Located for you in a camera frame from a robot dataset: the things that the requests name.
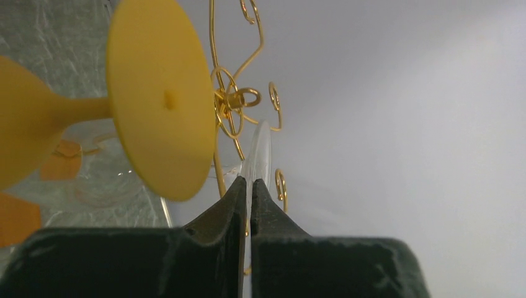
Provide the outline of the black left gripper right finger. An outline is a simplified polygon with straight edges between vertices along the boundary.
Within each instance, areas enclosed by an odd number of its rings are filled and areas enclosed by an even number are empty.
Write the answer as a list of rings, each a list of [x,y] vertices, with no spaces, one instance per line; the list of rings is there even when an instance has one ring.
[[[253,297],[429,297],[410,247],[395,238],[315,237],[252,185]]]

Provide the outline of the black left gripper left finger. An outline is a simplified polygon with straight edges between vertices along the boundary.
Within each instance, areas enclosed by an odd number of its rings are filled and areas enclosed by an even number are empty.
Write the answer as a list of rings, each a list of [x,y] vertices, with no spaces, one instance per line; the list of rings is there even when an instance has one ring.
[[[15,251],[2,297],[241,297],[246,180],[177,228],[46,228]]]

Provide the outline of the clear wine glass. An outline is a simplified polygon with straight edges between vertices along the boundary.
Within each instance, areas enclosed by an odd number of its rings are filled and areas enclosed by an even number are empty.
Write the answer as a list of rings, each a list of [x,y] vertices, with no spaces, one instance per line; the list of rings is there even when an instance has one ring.
[[[252,185],[257,179],[268,183],[272,145],[270,127],[263,122],[256,127],[251,149],[246,159],[225,171],[227,186],[237,177],[246,180],[246,188],[239,192],[246,206],[239,208],[239,200],[217,204],[217,192],[210,181],[193,203],[170,203],[162,197],[154,198],[146,191],[114,209],[75,212],[68,223],[89,228],[177,228],[183,239],[179,246],[189,255],[196,255],[202,245],[204,256],[196,260],[184,258],[173,267],[173,283],[166,287],[165,297],[242,297],[244,288],[241,266],[248,261],[245,250],[248,242],[240,237],[242,225],[249,223],[252,204]],[[124,236],[108,243],[86,245],[87,266],[83,276],[75,278],[70,297],[153,297],[154,289],[147,279],[161,271],[160,252],[156,244],[145,238]]]

